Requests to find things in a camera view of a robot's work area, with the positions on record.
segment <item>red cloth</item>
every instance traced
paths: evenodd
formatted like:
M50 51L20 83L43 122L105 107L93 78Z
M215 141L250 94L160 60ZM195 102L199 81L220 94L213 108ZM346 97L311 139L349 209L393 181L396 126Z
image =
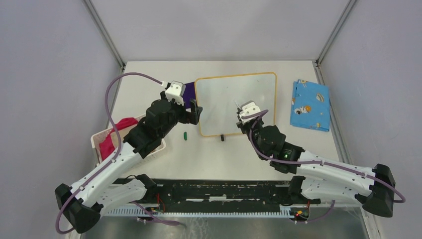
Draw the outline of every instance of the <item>red cloth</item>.
M134 124L137 124L138 121L135 118L124 118L119 121L119 123L116 124L116 127L118 130L122 130L124 128L127 128L129 126L132 126ZM114 128L111 130L111 132L107 135L105 140L100 143L100 154L101 159L104 160L107 157L110 156L111 153L115 150L115 147L113 145L113 141L111 140L111 133L114 132Z

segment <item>cartoon print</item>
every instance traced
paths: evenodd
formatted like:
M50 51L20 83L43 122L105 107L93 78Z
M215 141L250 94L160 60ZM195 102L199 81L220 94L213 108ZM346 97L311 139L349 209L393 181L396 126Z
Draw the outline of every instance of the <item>cartoon print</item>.
M317 94L316 94L316 99L317 99L318 101L324 102L324 96L323 96L323 95L321 95L321 93L317 93Z
M300 114L308 113L311 110L312 110L312 108L310 106L302 106L302 107L296 108L295 113L300 115Z
M305 80L300 80L300 83L302 83L302 85L303 85L304 87L306 87L306 82L307 82L307 81L305 81Z
M320 123L316 123L316 125L309 126L309 128L320 128L320 127L321 127Z

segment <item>purple cloth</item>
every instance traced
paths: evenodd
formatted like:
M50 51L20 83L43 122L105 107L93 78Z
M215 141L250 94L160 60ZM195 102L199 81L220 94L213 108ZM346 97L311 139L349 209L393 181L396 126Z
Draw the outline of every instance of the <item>purple cloth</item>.
M185 84L185 92L183 93L183 101L185 102L185 108L187 109L191 108L191 101L190 101L191 99L196 100L194 82Z

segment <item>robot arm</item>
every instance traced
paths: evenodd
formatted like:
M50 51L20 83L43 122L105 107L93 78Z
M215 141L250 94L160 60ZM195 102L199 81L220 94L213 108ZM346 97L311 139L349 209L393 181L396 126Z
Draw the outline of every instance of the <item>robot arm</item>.
M184 89L180 82L167 84L161 99L151 104L146 116L124 137L116 158L115 151L85 177L70 186L61 184L56 188L59 209L64 207L63 214L78 233L89 230L108 211L143 198L151 183L149 178L134 179L113 189L108 187L156 149L178 122L198 124L202 107L191 99L191 111L186 111Z
M297 175L289 186L290 197L359 203L382 217L392 217L393 203L404 202L394 201L395 180L389 167L358 167L313 154L286 142L277 126L263 126L263 113L254 102L238 106L237 126L260 159L270 160L277 171Z

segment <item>white wall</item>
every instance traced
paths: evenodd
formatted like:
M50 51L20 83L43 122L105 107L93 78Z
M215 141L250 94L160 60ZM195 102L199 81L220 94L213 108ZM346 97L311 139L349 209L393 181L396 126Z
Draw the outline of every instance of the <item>white wall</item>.
M313 60L348 0L92 0L125 61Z
M0 2L0 238L55 238L54 190L90 171L118 65L80 0Z
M422 1L359 1L322 63L355 163L390 166L405 204L384 238L421 238Z

